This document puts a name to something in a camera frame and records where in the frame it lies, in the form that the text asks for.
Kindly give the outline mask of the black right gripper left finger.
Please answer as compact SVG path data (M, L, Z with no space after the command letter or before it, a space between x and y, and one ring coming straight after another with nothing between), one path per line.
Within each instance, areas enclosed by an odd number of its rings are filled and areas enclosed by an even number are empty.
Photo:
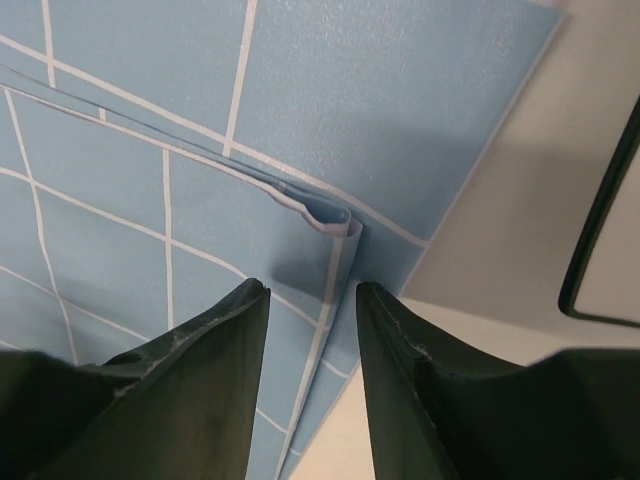
M5 479L241 479L270 310L248 279L102 365L1 355Z

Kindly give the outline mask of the blue grid placemat cloth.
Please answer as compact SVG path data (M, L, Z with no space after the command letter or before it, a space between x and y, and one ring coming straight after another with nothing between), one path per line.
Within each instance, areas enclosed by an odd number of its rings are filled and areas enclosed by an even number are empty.
M254 277L287 479L561 23L529 1L5 1L1 346L103 363Z

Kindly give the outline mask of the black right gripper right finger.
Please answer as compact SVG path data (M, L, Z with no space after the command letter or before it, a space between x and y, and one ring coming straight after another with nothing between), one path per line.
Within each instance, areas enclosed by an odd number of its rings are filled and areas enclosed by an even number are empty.
M356 290L379 479L635 479L639 353L571 348L528 366L422 319L377 283Z

